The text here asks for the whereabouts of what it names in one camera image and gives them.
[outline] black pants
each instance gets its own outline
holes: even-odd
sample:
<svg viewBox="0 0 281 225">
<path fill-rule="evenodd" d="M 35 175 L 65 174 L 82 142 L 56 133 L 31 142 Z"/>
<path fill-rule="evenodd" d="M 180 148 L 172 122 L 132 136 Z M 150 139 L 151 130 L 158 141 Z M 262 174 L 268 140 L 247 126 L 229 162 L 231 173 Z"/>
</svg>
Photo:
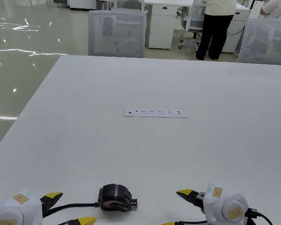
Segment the black pants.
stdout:
<svg viewBox="0 0 281 225">
<path fill-rule="evenodd" d="M 196 54 L 197 59 L 204 60 L 208 47 L 208 54 L 210 58 L 212 60 L 219 59 L 226 42 L 227 29 L 232 18 L 233 15 L 205 14 L 202 39 Z"/>
</svg>

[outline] mesh chair back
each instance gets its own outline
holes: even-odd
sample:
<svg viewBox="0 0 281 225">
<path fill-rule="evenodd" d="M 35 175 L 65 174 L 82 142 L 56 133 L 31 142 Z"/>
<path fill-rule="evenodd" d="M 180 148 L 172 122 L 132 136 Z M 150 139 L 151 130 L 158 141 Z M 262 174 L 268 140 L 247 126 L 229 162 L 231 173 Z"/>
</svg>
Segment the mesh chair back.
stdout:
<svg viewBox="0 0 281 225">
<path fill-rule="evenodd" d="M 206 3 L 194 0 L 189 16 L 186 18 L 185 30 L 203 30 Z"/>
<path fill-rule="evenodd" d="M 143 58 L 146 14 L 89 11 L 89 55 Z"/>
<path fill-rule="evenodd" d="M 281 65 L 281 20 L 249 19 L 238 62 Z"/>
</svg>

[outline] sticker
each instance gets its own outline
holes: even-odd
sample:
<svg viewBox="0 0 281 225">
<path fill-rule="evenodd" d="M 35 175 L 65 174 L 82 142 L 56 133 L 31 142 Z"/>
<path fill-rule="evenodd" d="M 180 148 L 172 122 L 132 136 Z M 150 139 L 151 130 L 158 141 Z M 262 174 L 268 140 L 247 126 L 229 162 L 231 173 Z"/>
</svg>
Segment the sticker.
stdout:
<svg viewBox="0 0 281 225">
<path fill-rule="evenodd" d="M 0 219 L 0 225 L 17 225 L 16 219 Z"/>
<path fill-rule="evenodd" d="M 212 196 L 216 198 L 221 198 L 222 192 L 223 192 L 223 188 L 215 187 Z"/>
<path fill-rule="evenodd" d="M 25 202 L 27 202 L 29 200 L 29 198 L 27 198 L 26 196 L 24 196 L 21 193 L 15 195 L 13 197 L 13 199 L 15 199 L 20 205 L 23 205 Z"/>
<path fill-rule="evenodd" d="M 237 208 L 234 208 L 233 210 L 230 210 L 228 212 L 228 217 L 229 219 L 236 219 L 238 217 L 243 217 L 244 216 L 244 212 L 242 207 L 238 206 Z"/>
</svg>

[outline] socket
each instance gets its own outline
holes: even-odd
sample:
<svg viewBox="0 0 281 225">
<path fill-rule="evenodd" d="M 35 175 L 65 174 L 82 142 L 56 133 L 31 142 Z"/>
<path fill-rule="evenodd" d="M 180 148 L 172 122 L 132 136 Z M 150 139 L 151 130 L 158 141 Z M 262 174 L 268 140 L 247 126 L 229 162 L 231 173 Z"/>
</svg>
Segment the socket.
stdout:
<svg viewBox="0 0 281 225">
<path fill-rule="evenodd" d="M 172 109 L 124 109 L 123 115 L 126 117 L 188 118 L 186 112 Z"/>
</svg>

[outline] white cabinet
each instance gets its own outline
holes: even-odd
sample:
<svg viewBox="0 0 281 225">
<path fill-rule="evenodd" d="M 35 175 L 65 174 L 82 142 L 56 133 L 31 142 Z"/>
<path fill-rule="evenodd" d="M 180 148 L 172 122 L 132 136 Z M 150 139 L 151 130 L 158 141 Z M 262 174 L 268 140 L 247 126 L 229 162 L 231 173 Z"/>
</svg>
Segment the white cabinet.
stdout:
<svg viewBox="0 0 281 225">
<path fill-rule="evenodd" d="M 171 48 L 176 16 L 176 6 L 150 6 L 148 12 L 147 47 Z"/>
<path fill-rule="evenodd" d="M 223 53 L 234 53 L 238 41 L 243 33 L 246 21 L 231 21 L 227 32 L 227 40 L 223 47 Z"/>
<path fill-rule="evenodd" d="M 68 0 L 70 8 L 97 9 L 96 0 Z"/>
<path fill-rule="evenodd" d="M 237 4 L 236 13 L 233 16 L 230 26 L 228 27 L 227 40 L 223 47 L 223 53 L 235 53 L 249 14 L 250 9 Z"/>
</svg>

